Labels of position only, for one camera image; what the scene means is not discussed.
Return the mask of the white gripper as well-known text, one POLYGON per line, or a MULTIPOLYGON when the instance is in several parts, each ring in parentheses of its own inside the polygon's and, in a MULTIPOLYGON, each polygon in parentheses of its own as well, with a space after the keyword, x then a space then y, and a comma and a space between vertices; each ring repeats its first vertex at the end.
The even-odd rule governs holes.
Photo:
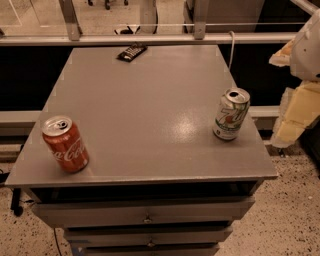
POLYGON ((320 116, 320 9, 297 33, 294 40, 274 53, 269 63, 277 67, 290 65, 293 76, 302 81, 295 88, 286 88, 273 127, 271 145, 287 148, 295 143, 307 127, 320 116))

